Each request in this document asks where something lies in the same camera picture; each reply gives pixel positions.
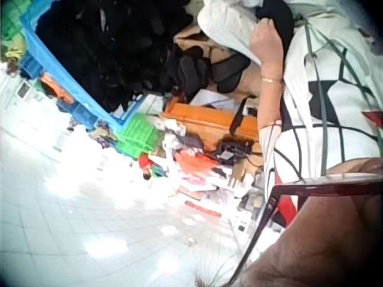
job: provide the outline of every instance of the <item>orange cloth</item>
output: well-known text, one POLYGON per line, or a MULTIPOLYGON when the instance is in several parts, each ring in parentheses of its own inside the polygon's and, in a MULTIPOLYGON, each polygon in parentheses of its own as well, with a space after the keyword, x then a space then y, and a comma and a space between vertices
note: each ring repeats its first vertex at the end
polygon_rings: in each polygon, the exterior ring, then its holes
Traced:
POLYGON ((218 165, 217 162, 204 155, 198 155, 194 157, 187 153, 180 152, 175 154, 175 160, 180 165, 182 172, 187 175, 192 173, 206 172, 218 165))
POLYGON ((62 87, 57 85, 56 82, 53 81, 53 79, 50 76, 48 76, 47 73, 44 73, 44 75, 42 75, 40 80, 46 83, 48 86, 50 86, 56 92, 57 97, 60 100, 63 100, 64 102, 68 104, 74 103, 74 99, 72 98, 72 96, 69 95, 62 87))

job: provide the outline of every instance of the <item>tiled floor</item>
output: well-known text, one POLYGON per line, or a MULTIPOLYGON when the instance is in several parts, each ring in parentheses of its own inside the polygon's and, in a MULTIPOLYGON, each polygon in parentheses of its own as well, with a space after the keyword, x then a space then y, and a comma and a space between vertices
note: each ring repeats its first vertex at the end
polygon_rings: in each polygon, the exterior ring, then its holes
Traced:
POLYGON ((193 286, 222 264, 225 282, 240 260, 227 221, 168 202, 124 170, 96 178, 4 132, 1 149, 7 286, 193 286))

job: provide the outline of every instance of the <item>gold bracelet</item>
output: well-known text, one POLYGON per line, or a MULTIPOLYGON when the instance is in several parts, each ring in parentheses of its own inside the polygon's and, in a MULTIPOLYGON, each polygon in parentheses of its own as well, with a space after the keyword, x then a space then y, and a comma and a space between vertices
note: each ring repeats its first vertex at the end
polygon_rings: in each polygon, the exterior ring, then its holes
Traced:
POLYGON ((262 81, 266 83, 273 83, 273 84, 283 84, 282 80, 276 80, 276 79, 270 79, 270 78, 265 78, 261 77, 262 81))

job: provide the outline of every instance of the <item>skin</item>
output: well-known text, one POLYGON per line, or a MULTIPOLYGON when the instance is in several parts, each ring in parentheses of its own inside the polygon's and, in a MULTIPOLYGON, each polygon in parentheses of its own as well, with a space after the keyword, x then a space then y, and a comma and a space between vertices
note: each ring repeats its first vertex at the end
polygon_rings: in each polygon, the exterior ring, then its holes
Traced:
MULTIPOLYGON (((250 49, 262 61, 261 75, 275 83, 261 82, 258 129, 281 119, 282 43, 272 20, 255 28, 250 49)), ((328 173, 379 172, 367 160, 354 160, 328 173)), ((364 266, 381 232, 381 196, 312 197, 275 244, 252 263, 233 287, 339 286, 364 266)))

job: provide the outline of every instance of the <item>hand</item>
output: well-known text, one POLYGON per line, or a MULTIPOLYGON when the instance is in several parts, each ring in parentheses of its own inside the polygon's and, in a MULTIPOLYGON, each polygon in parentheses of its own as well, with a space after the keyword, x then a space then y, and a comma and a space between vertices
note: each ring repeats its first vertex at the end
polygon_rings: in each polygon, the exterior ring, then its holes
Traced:
POLYGON ((263 18, 250 37, 250 50, 260 59, 263 77, 282 78, 283 46, 272 19, 263 18))

